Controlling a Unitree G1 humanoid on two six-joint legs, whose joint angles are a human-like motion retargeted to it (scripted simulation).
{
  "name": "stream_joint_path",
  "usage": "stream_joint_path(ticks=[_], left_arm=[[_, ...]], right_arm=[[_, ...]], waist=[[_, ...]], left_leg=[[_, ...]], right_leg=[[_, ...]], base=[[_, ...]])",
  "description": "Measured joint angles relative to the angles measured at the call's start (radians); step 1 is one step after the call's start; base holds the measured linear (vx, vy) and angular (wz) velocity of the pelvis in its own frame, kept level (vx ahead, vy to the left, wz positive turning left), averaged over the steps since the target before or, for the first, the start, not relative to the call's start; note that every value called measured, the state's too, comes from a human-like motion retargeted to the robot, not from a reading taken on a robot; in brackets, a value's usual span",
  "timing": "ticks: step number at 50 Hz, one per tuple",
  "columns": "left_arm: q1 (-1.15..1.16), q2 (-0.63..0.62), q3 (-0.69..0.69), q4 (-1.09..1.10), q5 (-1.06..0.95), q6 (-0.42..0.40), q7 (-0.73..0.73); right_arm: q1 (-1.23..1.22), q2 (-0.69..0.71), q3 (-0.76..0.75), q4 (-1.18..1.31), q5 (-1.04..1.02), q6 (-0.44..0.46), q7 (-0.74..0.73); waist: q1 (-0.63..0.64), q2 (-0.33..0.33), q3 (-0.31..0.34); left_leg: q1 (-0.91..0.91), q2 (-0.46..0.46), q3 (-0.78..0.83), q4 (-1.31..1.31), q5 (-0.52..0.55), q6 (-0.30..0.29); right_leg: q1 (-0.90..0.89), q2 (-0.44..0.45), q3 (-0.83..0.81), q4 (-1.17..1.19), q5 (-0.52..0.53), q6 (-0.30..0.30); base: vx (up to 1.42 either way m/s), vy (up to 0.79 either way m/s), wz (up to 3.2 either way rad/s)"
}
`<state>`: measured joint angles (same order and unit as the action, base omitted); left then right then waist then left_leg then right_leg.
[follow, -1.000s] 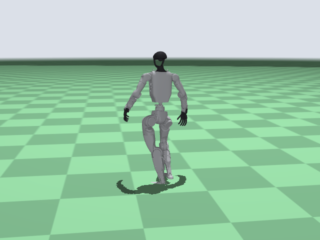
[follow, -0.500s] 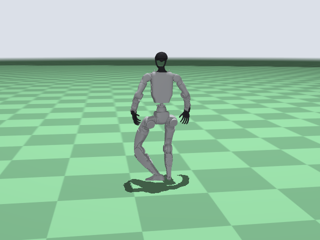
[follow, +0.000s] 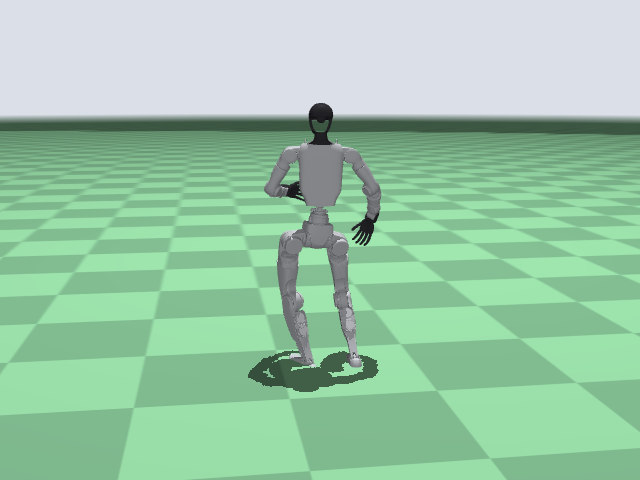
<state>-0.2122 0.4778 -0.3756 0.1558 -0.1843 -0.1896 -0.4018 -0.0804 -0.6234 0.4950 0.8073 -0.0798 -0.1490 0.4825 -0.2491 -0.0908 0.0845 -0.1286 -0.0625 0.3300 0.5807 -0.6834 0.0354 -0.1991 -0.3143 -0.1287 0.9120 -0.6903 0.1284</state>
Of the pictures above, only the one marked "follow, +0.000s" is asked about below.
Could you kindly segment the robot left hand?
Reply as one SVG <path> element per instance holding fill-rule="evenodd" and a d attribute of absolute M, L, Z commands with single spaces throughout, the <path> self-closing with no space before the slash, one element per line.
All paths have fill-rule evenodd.
<path fill-rule="evenodd" d="M 302 194 L 298 192 L 298 191 L 300 191 L 300 189 L 299 189 L 299 185 L 298 185 L 298 184 L 299 184 L 299 181 L 294 182 L 293 184 L 290 184 L 290 185 L 280 184 L 282 187 L 288 188 L 287 195 L 286 195 L 286 196 L 284 196 L 284 197 L 287 197 L 287 196 L 288 196 L 288 197 L 290 197 L 290 198 L 296 198 L 296 199 L 299 199 L 299 200 L 304 201 L 304 199 L 302 199 L 302 198 L 300 198 L 300 197 L 296 196 L 296 195 L 300 195 L 300 196 L 302 196 Z M 304 202 L 305 202 L 305 201 L 304 201 Z"/>

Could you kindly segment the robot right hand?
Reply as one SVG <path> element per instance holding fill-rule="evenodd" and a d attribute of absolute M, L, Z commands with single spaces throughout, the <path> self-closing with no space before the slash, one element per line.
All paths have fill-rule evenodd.
<path fill-rule="evenodd" d="M 367 212 L 368 212 L 368 211 L 367 211 Z M 374 220 L 372 220 L 372 219 L 370 219 L 370 218 L 368 218 L 368 217 L 367 217 L 367 213 L 366 213 L 366 215 L 365 215 L 365 219 L 363 219 L 363 220 L 362 220 L 362 222 L 358 223 L 357 225 L 355 225 L 355 226 L 351 229 L 351 230 L 353 231 L 353 230 L 355 230 L 357 227 L 359 227 L 359 226 L 361 225 L 361 226 L 360 226 L 359 231 L 357 232 L 357 234 L 352 238 L 352 240 L 354 240 L 355 238 L 357 238 L 357 237 L 358 237 L 358 235 L 359 235 L 359 234 L 361 233 L 361 231 L 362 231 L 362 233 L 361 233 L 360 237 L 359 237 L 359 238 L 358 238 L 358 240 L 355 242 L 356 244 L 357 244 L 357 243 L 362 239 L 362 237 L 363 237 L 364 233 L 366 233 L 366 234 L 365 234 L 365 236 L 364 236 L 363 240 L 361 241 L 361 243 L 360 243 L 359 245 L 362 245 L 362 244 L 364 243 L 364 241 L 366 240 L 366 238 L 367 238 L 368 234 L 369 234 L 369 236 L 368 236 L 367 241 L 366 241 L 366 243 L 364 244 L 364 246 L 366 246 L 366 245 L 369 243 L 369 241 L 370 241 L 370 239 L 371 239 L 371 236 L 372 236 L 372 233 L 373 233 L 373 231 L 374 231 L 374 223 L 377 221 L 378 216 L 379 216 L 379 213 L 377 213 L 377 214 L 376 214 L 376 216 L 375 216 L 375 218 L 374 218 Z"/>

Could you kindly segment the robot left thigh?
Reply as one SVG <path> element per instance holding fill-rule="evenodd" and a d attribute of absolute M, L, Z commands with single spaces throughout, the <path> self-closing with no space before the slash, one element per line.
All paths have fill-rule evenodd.
<path fill-rule="evenodd" d="M 282 233 L 279 242 L 277 272 L 281 298 L 289 295 L 294 304 L 295 312 L 303 307 L 303 296 L 296 292 L 299 252 L 306 240 L 304 229 L 289 230 Z"/>

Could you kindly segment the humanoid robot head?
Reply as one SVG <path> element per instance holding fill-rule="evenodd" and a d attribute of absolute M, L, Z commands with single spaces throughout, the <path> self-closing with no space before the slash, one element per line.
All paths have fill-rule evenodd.
<path fill-rule="evenodd" d="M 327 133 L 331 127 L 333 118 L 333 111 L 331 107 L 325 103 L 317 103 L 313 105 L 309 111 L 309 124 L 312 132 L 315 134 L 314 140 L 309 143 L 312 145 L 330 145 L 331 143 L 327 138 Z M 312 120 L 317 120 L 319 123 L 329 121 L 327 130 L 325 132 L 316 132 L 312 125 Z"/>

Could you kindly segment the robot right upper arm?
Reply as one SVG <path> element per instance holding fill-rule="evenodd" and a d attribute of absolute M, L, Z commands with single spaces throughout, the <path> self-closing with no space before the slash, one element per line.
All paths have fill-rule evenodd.
<path fill-rule="evenodd" d="M 353 171 L 364 182 L 363 193 L 368 197 L 373 196 L 380 189 L 380 186 L 374 179 L 371 170 L 355 149 L 349 147 L 342 147 L 342 149 L 344 153 L 343 161 L 352 164 Z"/>

